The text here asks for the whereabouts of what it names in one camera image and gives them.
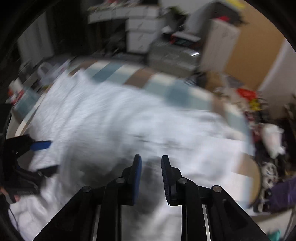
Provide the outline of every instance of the white cloth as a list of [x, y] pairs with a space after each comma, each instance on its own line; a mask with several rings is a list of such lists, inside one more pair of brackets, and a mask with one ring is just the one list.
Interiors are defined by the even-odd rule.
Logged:
[[30, 170], [60, 168], [40, 195], [22, 196], [11, 205], [25, 240], [33, 240], [81, 187], [106, 185], [140, 154], [140, 193], [135, 206], [122, 208], [123, 241], [179, 241], [181, 210], [165, 200], [161, 156], [168, 155], [184, 177], [211, 187], [234, 169], [244, 144], [227, 139], [232, 130], [217, 114], [169, 107], [144, 90], [98, 84], [83, 71], [56, 80], [28, 133], [53, 141], [35, 153]]

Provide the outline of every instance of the drawer handle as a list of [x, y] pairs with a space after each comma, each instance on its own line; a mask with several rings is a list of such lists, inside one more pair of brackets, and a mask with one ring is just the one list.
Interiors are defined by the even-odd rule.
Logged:
[[144, 34], [141, 34], [139, 37], [138, 37], [138, 40], [140, 41], [141, 38], [144, 36]]
[[140, 24], [138, 25], [138, 29], [139, 29], [142, 25], [143, 25], [143, 23], [140, 23]]

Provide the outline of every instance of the brown stripe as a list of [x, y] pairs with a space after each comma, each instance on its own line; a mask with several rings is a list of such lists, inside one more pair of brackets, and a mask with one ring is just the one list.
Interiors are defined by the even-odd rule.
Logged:
[[224, 102], [215, 95], [213, 96], [212, 111], [221, 115], [222, 117], [224, 117], [224, 119], [226, 119]]
[[93, 59], [93, 60], [85, 60], [81, 64], [79, 64], [78, 67], [76, 67], [75, 69], [73, 69], [69, 73], [69, 75], [70, 76], [73, 76], [74, 74], [76, 74], [78, 72], [78, 70], [80, 70], [80, 69], [87, 69], [87, 68], [89, 68], [90, 66], [92, 66], [96, 62], [97, 62], [97, 60], [95, 60], [95, 59]]
[[155, 72], [150, 68], [139, 69], [124, 84], [143, 88]]
[[248, 155], [244, 154], [243, 159], [236, 173], [253, 178], [252, 189], [250, 194], [250, 204], [256, 199], [261, 188], [261, 170], [255, 161]]

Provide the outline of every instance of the purple fabric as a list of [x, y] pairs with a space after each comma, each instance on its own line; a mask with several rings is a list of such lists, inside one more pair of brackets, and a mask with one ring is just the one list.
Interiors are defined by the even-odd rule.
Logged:
[[296, 205], [296, 178], [292, 178], [283, 183], [278, 183], [271, 188], [269, 198], [272, 212], [290, 208]]

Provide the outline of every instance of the teal object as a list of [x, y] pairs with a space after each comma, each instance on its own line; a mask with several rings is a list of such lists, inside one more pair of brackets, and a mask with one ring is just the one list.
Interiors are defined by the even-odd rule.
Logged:
[[271, 240], [271, 241], [279, 241], [280, 237], [281, 237], [281, 231], [278, 230], [275, 233], [271, 233], [268, 234], [267, 237]]

